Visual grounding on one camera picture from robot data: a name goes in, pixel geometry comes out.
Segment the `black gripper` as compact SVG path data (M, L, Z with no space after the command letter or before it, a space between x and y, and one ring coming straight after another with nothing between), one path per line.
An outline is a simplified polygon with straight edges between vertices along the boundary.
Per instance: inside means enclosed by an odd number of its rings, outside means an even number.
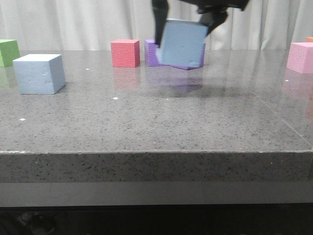
M183 2L197 6L197 12L202 14L199 23L207 27L206 36L208 36L226 21L227 8L239 8L244 11L249 0L183 0ZM151 4L155 20L155 44L160 47L169 4L167 0L151 0Z

